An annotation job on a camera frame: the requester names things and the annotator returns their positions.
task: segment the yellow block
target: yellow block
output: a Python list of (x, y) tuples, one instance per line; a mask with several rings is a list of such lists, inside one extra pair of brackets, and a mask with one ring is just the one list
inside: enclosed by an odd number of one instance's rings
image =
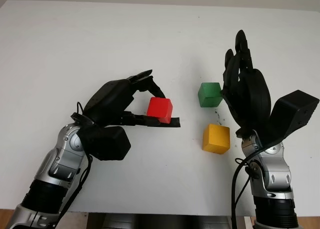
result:
[(230, 148), (230, 128), (209, 124), (203, 133), (203, 147), (206, 152), (223, 154)]

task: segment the wire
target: wire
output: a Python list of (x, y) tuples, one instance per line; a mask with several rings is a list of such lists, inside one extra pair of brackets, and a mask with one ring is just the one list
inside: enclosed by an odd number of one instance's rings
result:
[(235, 172), (233, 174), (232, 178), (232, 186), (231, 186), (231, 224), (232, 224), (232, 229), (237, 229), (237, 221), (236, 221), (236, 182), (237, 182), (237, 177), (238, 174), (243, 166), (248, 165), (248, 161), (251, 160), (253, 157), (256, 155), (262, 153), (265, 151), (267, 148), (262, 147), (259, 150), (256, 150), (255, 152), (251, 153), (248, 155), (235, 169)]
[(84, 185), (85, 181), (88, 178), (88, 175), (90, 173), (90, 169), (91, 169), (91, 165), (92, 165), (92, 161), (93, 161), (93, 157), (91, 155), (89, 155), (87, 152), (85, 153), (86, 158), (88, 160), (88, 166), (86, 167), (86, 169), (83, 170), (80, 180), (79, 180), (79, 185), (77, 186), (77, 188), (74, 190), (74, 192), (72, 193), (72, 195), (70, 196), (69, 200), (66, 202), (66, 204), (64, 205), (63, 209), (60, 212), (59, 218), (55, 224), (55, 227), (58, 225), (58, 223), (60, 222), (61, 218), (65, 215), (65, 213), (68, 211), (69, 207), (71, 206), (71, 204), (74, 202), (74, 200), (76, 199), (77, 195), (79, 194), (79, 192), (82, 189), (82, 186)]
[[(235, 160), (235, 162), (237, 163), (237, 164), (240, 164), (242, 161), (243, 161), (243, 159), (242, 158), (239, 158), (239, 157), (237, 157), (236, 159), (234, 159)], [(246, 189), (246, 187), (247, 187), (247, 185), (248, 185), (248, 183), (250, 182), (250, 178), (251, 178), (251, 176), (250, 176), (250, 174), (249, 174), (249, 177), (248, 177), (248, 179), (246, 180), (246, 182), (245, 182), (245, 184), (244, 184), (244, 186), (242, 187), (242, 189), (241, 189), (241, 191), (240, 191), (240, 193), (239, 193), (239, 195), (238, 195), (238, 197), (236, 198), (236, 200), (235, 200), (235, 205), (237, 205), (237, 203), (238, 203), (238, 201), (239, 201), (239, 199), (240, 199), (240, 197), (241, 197), (241, 195), (242, 195), (242, 193), (244, 192), (244, 190)]]
[(251, 176), (248, 176), (248, 179), (246, 180), (246, 182), (245, 182), (244, 186), (242, 187), (242, 190), (240, 191), (240, 193), (239, 193), (238, 197), (236, 198), (236, 200), (235, 200), (235, 205), (236, 205), (236, 206), (237, 206), (237, 203), (238, 203), (238, 201), (239, 201), (239, 199), (240, 199), (240, 197), (241, 197), (242, 193), (244, 192), (244, 190), (246, 189), (246, 187), (247, 187), (248, 183), (250, 182), (250, 179), (251, 179)]
[(80, 107), (80, 109), (81, 109), (81, 113), (83, 114), (83, 113), (84, 113), (84, 109), (82, 108), (81, 103), (78, 101), (78, 102), (76, 103), (76, 113), (79, 113), (79, 107)]

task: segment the red cube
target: red cube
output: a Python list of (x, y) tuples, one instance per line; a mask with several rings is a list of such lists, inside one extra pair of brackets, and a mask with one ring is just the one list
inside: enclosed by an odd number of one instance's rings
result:
[(169, 124), (171, 121), (172, 109), (173, 106), (170, 99), (151, 97), (146, 115), (158, 118), (161, 123)]

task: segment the green cube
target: green cube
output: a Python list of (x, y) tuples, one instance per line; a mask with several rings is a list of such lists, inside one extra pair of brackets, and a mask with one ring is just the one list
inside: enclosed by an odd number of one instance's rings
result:
[(221, 87), (218, 82), (203, 82), (198, 91), (200, 107), (216, 108), (222, 101)]

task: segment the silver casing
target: silver casing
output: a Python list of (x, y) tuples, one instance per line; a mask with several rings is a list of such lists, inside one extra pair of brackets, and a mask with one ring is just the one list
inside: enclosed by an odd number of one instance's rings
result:
[[(59, 134), (57, 143), (48, 152), (34, 179), (55, 184), (69, 189), (79, 171), (85, 152), (77, 135), (79, 125), (74, 123), (63, 127)], [(48, 224), (58, 221), (59, 213), (49, 214), (41, 211), (27, 209), (19, 204), (6, 226), (13, 229), (18, 225), (32, 228), (47, 228)]]
[[(252, 135), (242, 141), (242, 151), (247, 157), (260, 149), (258, 138)], [(284, 159), (284, 145), (279, 143), (251, 159), (249, 167), (259, 178), (250, 180), (251, 192), (255, 197), (272, 199), (293, 199), (290, 186), (291, 173)]]

